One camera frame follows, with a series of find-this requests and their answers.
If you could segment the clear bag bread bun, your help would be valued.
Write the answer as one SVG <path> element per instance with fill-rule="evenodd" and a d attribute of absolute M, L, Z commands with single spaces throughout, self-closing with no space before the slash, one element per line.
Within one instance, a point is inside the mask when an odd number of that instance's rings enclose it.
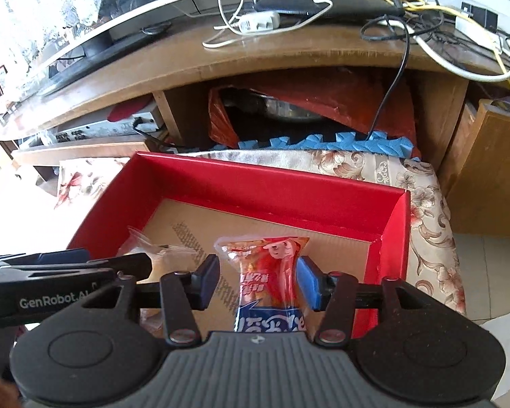
<path fill-rule="evenodd" d="M 129 228 L 129 236 L 122 243 L 117 255 L 145 253 L 152 262 L 152 272 L 140 283 L 157 282 L 164 274 L 177 271 L 194 271 L 205 259 L 204 249 L 196 250 L 183 245 L 154 244 L 141 230 Z"/>

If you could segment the blue red spicy snack bag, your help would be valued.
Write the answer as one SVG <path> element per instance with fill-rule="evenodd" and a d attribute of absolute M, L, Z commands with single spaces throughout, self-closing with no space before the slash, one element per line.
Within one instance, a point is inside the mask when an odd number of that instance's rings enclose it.
<path fill-rule="evenodd" d="M 306 330 L 295 269 L 308 242 L 304 236 L 221 238 L 215 242 L 220 258 L 239 273 L 236 332 Z"/>

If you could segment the red cardboard box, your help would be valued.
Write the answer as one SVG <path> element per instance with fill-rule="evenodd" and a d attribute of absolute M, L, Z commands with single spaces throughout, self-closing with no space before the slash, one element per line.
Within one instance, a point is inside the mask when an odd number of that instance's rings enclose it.
<path fill-rule="evenodd" d="M 95 259 L 114 256 L 130 227 L 155 244 L 207 255 L 221 238 L 306 236 L 304 254 L 321 270 L 376 284 L 406 276 L 410 194 L 302 171 L 138 153 L 92 207 L 71 247 Z"/>

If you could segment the floral table cloth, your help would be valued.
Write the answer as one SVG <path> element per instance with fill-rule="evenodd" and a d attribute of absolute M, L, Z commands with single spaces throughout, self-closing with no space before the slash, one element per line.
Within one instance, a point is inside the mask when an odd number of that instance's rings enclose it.
<path fill-rule="evenodd" d="M 369 242 L 365 280 L 398 275 L 465 310 L 449 208 L 431 165 L 350 151 L 223 150 L 189 156 L 64 160 L 58 210 L 78 226 L 71 247 L 114 255 L 175 200 Z"/>

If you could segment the blue foam mat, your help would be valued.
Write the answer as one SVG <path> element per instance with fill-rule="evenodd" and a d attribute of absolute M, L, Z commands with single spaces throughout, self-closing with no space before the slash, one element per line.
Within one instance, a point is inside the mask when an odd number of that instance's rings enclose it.
<path fill-rule="evenodd" d="M 389 139 L 385 132 L 375 131 L 369 140 L 358 139 L 355 132 L 340 132 L 324 136 L 307 135 L 304 139 L 294 141 L 289 136 L 271 138 L 267 141 L 240 141 L 239 150 L 330 150 L 367 152 L 399 158 L 412 158 L 414 145 L 406 137 Z"/>

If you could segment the silver DVD player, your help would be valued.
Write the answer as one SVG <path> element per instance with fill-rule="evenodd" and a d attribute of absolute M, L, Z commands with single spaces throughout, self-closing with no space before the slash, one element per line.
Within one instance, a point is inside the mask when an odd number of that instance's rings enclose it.
<path fill-rule="evenodd" d="M 19 139 L 16 144 L 19 148 L 34 148 L 84 139 L 136 135 L 134 128 L 147 134 L 154 134 L 164 124 L 154 102 L 116 122 L 110 122 L 107 119 L 109 113 L 111 113 L 110 108 L 100 109 L 98 112 L 65 122 L 43 133 Z"/>

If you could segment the wooden side box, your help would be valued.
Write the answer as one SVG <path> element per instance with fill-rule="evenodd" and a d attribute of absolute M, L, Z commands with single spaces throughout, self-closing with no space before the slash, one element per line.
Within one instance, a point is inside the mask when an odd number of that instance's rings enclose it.
<path fill-rule="evenodd" d="M 510 113 L 465 107 L 438 177 L 455 232 L 510 238 Z"/>

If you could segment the red plastic bag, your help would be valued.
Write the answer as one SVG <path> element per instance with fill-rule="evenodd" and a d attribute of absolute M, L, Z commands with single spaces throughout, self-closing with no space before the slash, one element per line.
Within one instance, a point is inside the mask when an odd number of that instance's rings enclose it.
<path fill-rule="evenodd" d="M 237 148 L 243 140 L 288 135 L 292 123 L 272 120 L 263 112 L 264 97 L 283 101 L 327 122 L 367 134 L 376 131 L 391 138 L 415 137 L 413 99 L 404 78 L 391 87 L 390 69 L 315 67 L 234 75 L 212 85 L 208 96 L 208 132 L 212 141 Z"/>

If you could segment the wooden TV cabinet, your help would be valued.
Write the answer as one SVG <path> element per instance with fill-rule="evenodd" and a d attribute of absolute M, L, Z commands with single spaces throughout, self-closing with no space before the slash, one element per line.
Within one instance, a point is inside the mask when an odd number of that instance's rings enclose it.
<path fill-rule="evenodd" d="M 6 124 L 0 141 L 13 141 L 121 101 L 151 94 L 180 144 L 207 139 L 211 81 L 278 69 L 399 65 L 400 42 L 362 40 L 357 28 L 308 26 L 300 31 L 248 39 L 219 50 L 202 48 L 207 24 L 174 27 L 162 40 L 106 65 L 44 98 L 26 100 Z"/>

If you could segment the white power adapter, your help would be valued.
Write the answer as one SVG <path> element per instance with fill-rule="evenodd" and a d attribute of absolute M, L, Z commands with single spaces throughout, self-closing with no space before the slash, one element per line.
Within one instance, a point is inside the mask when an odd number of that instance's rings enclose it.
<path fill-rule="evenodd" d="M 280 15 L 275 11 L 250 12 L 238 20 L 238 30 L 243 35 L 277 30 L 280 27 Z"/>

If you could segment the black wifi router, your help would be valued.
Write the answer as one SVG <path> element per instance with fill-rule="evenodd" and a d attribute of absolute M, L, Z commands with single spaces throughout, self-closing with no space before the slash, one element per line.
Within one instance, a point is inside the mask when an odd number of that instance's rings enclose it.
<path fill-rule="evenodd" d="M 323 11 L 322 18 L 348 22 L 405 14 L 401 0 L 253 0 L 253 7 L 259 12 L 308 18 Z"/>

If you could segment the television set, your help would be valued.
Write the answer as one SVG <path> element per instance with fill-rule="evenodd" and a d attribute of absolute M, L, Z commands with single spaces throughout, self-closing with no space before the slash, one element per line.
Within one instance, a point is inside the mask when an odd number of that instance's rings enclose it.
<path fill-rule="evenodd" d="M 200 14 L 196 0 L 102 0 L 97 22 L 44 59 L 27 95 L 47 97 L 166 35 L 176 18 Z"/>

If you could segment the white power strip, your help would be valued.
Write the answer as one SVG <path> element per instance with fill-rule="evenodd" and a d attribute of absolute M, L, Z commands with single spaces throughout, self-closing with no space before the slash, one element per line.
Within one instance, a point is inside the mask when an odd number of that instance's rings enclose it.
<path fill-rule="evenodd" d="M 498 56 L 504 64 L 510 64 L 510 34 L 493 33 L 465 18 L 455 18 L 454 26 L 477 46 L 490 51 L 493 58 Z"/>

